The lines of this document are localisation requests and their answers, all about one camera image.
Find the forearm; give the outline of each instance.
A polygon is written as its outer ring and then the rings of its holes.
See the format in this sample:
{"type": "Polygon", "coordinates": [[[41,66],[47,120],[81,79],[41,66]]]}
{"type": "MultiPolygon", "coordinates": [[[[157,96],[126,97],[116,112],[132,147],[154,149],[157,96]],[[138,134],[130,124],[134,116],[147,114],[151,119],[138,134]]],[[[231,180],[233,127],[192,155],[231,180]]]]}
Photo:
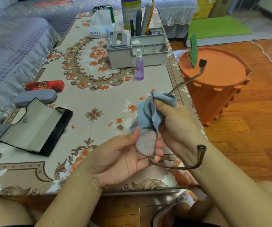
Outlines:
{"type": "Polygon", "coordinates": [[[36,227],[84,227],[89,222],[101,196],[83,162],[66,181],[36,227]]]}
{"type": "Polygon", "coordinates": [[[203,163],[191,173],[229,225],[272,226],[272,194],[249,178],[212,144],[204,144],[207,150],[203,163]]]}

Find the green mat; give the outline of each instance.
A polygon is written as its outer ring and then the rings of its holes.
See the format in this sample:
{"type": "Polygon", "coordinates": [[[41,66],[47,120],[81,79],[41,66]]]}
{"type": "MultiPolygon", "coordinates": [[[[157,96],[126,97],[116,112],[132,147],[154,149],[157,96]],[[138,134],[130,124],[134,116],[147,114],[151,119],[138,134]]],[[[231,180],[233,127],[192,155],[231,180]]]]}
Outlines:
{"type": "Polygon", "coordinates": [[[252,31],[232,17],[215,17],[192,20],[189,37],[196,33],[197,39],[252,34],[252,31]]]}

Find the blue microfiber cloth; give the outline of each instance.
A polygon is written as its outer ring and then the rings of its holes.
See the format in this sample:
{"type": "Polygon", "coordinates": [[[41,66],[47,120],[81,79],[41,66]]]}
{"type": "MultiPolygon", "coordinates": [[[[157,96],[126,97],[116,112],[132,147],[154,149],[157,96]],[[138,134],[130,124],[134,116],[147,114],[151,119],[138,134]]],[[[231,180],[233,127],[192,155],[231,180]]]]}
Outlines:
{"type": "Polygon", "coordinates": [[[138,113],[138,120],[135,122],[131,127],[130,130],[134,130],[136,126],[139,126],[140,129],[144,127],[151,127],[158,130],[160,123],[164,119],[164,116],[161,112],[156,110],[154,105],[154,99],[160,99],[165,102],[167,105],[171,107],[175,107],[177,100],[174,95],[169,95],[167,93],[159,93],[159,92],[151,92],[151,98],[147,101],[142,101],[137,104],[137,113],[138,113]],[[144,107],[147,114],[149,114],[149,120],[146,115],[144,114],[144,107]]]}

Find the gold logo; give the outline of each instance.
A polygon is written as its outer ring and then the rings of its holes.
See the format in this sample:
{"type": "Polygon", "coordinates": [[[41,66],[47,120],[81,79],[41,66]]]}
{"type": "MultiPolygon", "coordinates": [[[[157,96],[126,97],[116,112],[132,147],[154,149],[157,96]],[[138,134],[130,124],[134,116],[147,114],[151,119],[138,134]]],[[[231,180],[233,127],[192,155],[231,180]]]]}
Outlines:
{"type": "Polygon", "coordinates": [[[39,87],[40,89],[45,89],[45,88],[47,87],[47,83],[46,83],[46,82],[41,82],[41,83],[38,85],[38,87],[39,87]]]}

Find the person's left hand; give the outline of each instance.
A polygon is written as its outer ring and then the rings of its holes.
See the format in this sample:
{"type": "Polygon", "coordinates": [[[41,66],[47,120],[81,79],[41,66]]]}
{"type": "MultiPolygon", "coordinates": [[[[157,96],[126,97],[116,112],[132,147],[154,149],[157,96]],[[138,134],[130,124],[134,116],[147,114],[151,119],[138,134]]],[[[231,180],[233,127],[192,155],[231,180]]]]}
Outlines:
{"type": "MultiPolygon", "coordinates": [[[[136,151],[135,143],[139,136],[140,128],[137,126],[130,134],[113,137],[99,145],[81,163],[99,189],[123,182],[150,165],[149,159],[136,151]]],[[[161,147],[161,134],[158,133],[156,162],[164,155],[161,147]]]]}

